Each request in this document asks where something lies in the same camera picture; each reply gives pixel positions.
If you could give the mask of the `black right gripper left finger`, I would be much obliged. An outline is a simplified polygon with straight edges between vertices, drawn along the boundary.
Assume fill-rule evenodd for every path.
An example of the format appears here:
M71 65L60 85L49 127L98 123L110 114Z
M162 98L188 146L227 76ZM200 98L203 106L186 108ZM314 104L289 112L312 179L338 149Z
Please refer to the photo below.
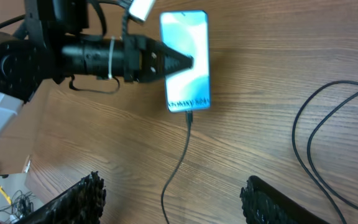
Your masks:
M104 179L91 172L17 224L99 224L105 204Z

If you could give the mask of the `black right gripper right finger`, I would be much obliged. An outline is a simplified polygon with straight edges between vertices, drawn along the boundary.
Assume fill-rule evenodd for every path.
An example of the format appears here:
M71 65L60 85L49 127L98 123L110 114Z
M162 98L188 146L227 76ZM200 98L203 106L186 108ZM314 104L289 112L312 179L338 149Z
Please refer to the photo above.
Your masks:
M247 179L240 199L247 224L328 224L256 175Z

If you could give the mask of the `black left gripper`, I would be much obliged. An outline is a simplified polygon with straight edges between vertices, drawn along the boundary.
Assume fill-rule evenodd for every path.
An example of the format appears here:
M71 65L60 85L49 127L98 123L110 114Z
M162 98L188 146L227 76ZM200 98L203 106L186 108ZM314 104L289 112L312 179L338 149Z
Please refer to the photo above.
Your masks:
M192 56L184 55L144 35L125 35L124 81L150 83L193 67Z

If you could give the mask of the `blue Galaxy smartphone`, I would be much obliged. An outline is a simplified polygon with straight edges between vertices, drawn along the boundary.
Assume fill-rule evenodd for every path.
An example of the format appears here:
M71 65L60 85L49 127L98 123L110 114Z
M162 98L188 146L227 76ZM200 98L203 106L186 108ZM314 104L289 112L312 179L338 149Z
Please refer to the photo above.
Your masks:
M208 22L202 10L160 15L161 40L168 47L165 92L167 108L172 113L211 106Z

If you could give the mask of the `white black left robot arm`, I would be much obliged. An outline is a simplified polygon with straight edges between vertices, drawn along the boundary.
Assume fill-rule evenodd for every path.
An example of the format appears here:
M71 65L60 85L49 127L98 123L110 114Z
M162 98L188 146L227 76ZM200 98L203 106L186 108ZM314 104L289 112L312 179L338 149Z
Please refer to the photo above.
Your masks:
M44 80L73 82L77 75L99 80L149 83L190 69L192 57L144 35L130 34L129 21L144 22L147 1L116 1L123 9L122 33L105 37L100 0L26 0L25 13L12 19L13 34L0 23L0 135Z

